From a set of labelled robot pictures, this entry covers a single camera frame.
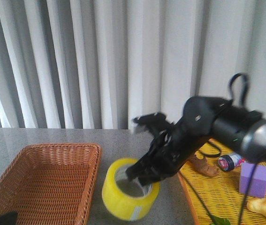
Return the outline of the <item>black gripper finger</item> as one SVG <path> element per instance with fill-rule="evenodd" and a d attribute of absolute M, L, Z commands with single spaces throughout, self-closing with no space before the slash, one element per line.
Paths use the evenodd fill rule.
<path fill-rule="evenodd" d="M 18 213 L 11 211 L 0 215 L 0 225 L 16 225 Z"/>

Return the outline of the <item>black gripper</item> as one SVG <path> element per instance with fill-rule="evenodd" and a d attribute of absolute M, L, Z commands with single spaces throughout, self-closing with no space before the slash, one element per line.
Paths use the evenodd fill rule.
<path fill-rule="evenodd" d="M 126 169 L 128 180 L 147 186 L 175 175 L 187 159 L 212 136 L 215 120 L 232 100 L 195 96 L 187 100 L 182 117 L 169 130 L 154 137 L 148 152 Z"/>

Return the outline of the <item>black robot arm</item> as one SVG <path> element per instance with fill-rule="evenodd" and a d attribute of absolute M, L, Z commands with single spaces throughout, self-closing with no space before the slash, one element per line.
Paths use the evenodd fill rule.
<path fill-rule="evenodd" d="M 160 112 L 133 121 L 153 135 L 148 152 L 126 170 L 129 180 L 138 179 L 143 186 L 175 175 L 211 138 L 249 162 L 266 162 L 266 120 L 230 100 L 191 97 L 176 123 Z"/>

